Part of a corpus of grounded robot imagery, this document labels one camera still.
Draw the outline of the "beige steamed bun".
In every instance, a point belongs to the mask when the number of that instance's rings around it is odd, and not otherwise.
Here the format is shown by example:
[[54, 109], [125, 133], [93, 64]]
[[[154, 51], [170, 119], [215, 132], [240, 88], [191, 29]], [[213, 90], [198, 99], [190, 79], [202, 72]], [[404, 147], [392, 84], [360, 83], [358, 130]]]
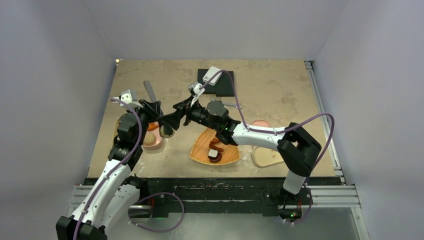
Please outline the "beige steamed bun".
[[162, 138], [171, 138], [175, 131], [170, 126], [162, 125], [160, 127], [159, 133]]
[[143, 140], [143, 145], [154, 146], [156, 142], [157, 142], [157, 137], [155, 136], [155, 134], [151, 132], [147, 132]]

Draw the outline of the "pink lunch box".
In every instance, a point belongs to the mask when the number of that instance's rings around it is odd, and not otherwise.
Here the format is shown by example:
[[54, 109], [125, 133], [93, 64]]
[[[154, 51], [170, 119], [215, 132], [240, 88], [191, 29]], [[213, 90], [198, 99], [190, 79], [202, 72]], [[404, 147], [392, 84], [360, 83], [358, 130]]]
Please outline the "pink lunch box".
[[153, 122], [148, 125], [142, 146], [146, 149], [156, 149], [162, 144], [162, 137], [160, 135], [159, 123]]

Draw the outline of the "orange fried chicken piece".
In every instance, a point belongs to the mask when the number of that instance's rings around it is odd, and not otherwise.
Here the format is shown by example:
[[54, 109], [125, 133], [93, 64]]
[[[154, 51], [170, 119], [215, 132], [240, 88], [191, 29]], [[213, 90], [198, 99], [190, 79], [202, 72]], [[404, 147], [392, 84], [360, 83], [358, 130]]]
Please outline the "orange fried chicken piece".
[[147, 130], [148, 130], [148, 131], [153, 131], [153, 130], [155, 130], [155, 129], [159, 128], [159, 127], [160, 127], [160, 126], [159, 126], [159, 123], [158, 123], [158, 122], [152, 122], [152, 123], [150, 123], [150, 124], [148, 125]]

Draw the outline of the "black metal tongs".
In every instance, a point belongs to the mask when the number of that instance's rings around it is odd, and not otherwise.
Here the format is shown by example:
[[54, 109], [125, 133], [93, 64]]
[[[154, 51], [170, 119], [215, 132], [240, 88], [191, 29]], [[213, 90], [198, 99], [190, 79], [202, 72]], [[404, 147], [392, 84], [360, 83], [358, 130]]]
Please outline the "black metal tongs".
[[[155, 92], [154, 92], [154, 89], [152, 87], [151, 82], [149, 80], [145, 80], [145, 81], [143, 81], [143, 86], [144, 86], [144, 88], [145, 88], [145, 90], [146, 90], [146, 92], [149, 96], [150, 101], [152, 103], [156, 102], [157, 98], [156, 98], [156, 95], [155, 95]], [[163, 113], [163, 111], [160, 107], [159, 107], [159, 112], [160, 112], [160, 116], [164, 115], [164, 113]], [[159, 134], [161, 135], [161, 137], [165, 136], [164, 131], [162, 130], [162, 127], [160, 125], [159, 125]]]

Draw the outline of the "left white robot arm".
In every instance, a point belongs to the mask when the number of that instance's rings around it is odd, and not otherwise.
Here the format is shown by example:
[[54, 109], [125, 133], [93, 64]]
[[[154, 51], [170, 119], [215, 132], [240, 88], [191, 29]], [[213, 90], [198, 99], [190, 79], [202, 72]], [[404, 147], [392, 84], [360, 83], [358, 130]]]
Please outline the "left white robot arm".
[[149, 191], [130, 184], [129, 176], [143, 153], [143, 140], [150, 123], [163, 115], [161, 102], [118, 100], [127, 112], [116, 121], [113, 146], [103, 172], [82, 203], [70, 216], [61, 216], [55, 229], [59, 240], [106, 240], [130, 204], [142, 205]]

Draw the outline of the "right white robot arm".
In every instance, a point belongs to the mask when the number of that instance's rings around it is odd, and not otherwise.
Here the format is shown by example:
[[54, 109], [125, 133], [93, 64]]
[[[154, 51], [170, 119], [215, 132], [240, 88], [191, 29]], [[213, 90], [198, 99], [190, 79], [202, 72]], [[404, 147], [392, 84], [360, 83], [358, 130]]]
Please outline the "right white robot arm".
[[300, 190], [310, 177], [322, 149], [301, 125], [292, 122], [287, 127], [271, 128], [244, 124], [231, 118], [220, 100], [210, 101], [203, 107], [187, 99], [173, 108], [173, 113], [159, 118], [167, 129], [178, 130], [181, 120], [184, 120], [184, 126], [195, 122], [214, 130], [216, 138], [225, 145], [254, 146], [279, 153], [288, 168], [280, 196], [288, 204], [300, 198]]

